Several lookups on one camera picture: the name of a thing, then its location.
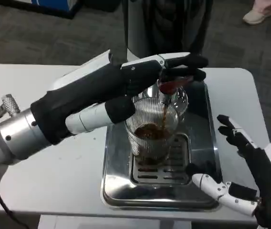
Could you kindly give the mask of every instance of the ribbed glass cup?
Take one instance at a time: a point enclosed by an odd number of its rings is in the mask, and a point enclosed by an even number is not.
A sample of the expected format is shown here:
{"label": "ribbed glass cup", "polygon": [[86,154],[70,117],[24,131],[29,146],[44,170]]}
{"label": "ribbed glass cup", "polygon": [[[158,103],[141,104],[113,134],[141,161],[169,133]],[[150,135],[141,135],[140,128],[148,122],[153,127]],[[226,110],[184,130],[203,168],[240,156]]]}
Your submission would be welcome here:
{"label": "ribbed glass cup", "polygon": [[164,104],[158,98],[145,98],[135,102],[135,114],[125,121],[131,150],[138,162],[146,164],[158,164],[169,153],[169,147],[174,140],[179,123],[179,116],[172,105],[167,108],[165,129],[169,132],[167,138],[147,140],[135,135],[139,127],[146,124],[155,124],[159,127],[163,122]]}

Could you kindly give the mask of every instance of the robotic hand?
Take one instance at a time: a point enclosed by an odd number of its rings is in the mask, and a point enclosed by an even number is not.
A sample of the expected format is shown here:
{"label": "robotic hand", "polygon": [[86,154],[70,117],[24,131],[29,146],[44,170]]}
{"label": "robotic hand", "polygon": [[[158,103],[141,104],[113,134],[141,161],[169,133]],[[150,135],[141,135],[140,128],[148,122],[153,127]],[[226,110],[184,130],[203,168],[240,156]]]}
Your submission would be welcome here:
{"label": "robotic hand", "polygon": [[271,229],[271,143],[261,149],[232,118],[219,115],[217,119],[224,125],[219,128],[219,132],[227,136],[227,142],[236,146],[239,155],[246,160],[259,187],[260,197],[256,197],[256,190],[232,182],[218,184],[207,174],[194,174],[192,180],[219,203],[255,216],[260,226]]}

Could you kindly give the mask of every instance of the white panel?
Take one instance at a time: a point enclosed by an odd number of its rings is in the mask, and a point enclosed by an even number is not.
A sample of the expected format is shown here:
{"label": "white panel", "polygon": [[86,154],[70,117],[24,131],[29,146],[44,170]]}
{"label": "white panel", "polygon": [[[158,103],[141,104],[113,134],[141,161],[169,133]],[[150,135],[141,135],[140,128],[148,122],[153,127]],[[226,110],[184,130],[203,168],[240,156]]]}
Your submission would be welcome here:
{"label": "white panel", "polygon": [[21,1],[21,2],[26,2],[26,3],[32,3],[31,0],[16,0],[16,1]]}
{"label": "white panel", "polygon": [[41,216],[38,229],[191,229],[191,222],[100,217]]}

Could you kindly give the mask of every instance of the robotic arm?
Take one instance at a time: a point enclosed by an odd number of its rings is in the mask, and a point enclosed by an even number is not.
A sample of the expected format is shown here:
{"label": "robotic arm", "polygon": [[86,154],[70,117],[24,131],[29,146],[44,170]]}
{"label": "robotic arm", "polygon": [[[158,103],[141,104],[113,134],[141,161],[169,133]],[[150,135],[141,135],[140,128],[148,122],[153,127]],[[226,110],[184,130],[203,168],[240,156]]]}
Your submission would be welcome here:
{"label": "robotic arm", "polygon": [[[0,123],[0,180],[8,165],[72,135],[128,119],[135,112],[132,97],[166,74],[169,80],[177,76],[187,82],[204,80],[205,73],[198,68],[208,64],[205,58],[188,52],[154,55],[117,66],[111,59],[106,51],[86,62],[58,79],[43,98],[22,112],[11,95],[2,98],[0,118],[5,113],[10,118]],[[178,72],[172,69],[180,65]]]}
{"label": "robotic arm", "polygon": [[260,190],[256,191],[232,182],[216,183],[207,174],[194,174],[193,182],[219,203],[240,213],[255,216],[258,224],[271,229],[271,143],[261,149],[232,118],[219,115],[217,119],[224,125],[219,128],[229,144],[238,148],[239,155],[246,163]]}

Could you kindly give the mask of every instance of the drip tray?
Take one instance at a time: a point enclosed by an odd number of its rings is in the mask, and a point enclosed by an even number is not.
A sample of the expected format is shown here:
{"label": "drip tray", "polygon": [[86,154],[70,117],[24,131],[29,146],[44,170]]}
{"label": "drip tray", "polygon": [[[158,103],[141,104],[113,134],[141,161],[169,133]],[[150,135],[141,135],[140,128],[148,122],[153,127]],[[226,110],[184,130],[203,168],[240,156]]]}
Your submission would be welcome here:
{"label": "drip tray", "polygon": [[185,173],[188,164],[188,137],[176,135],[167,159],[157,166],[141,165],[132,157],[133,180],[139,184],[181,184],[189,182]]}
{"label": "drip tray", "polygon": [[168,158],[158,166],[138,164],[124,123],[107,129],[102,198],[120,209],[207,210],[216,201],[203,193],[185,173],[188,163],[221,178],[207,89],[192,83],[186,89],[189,106]]}

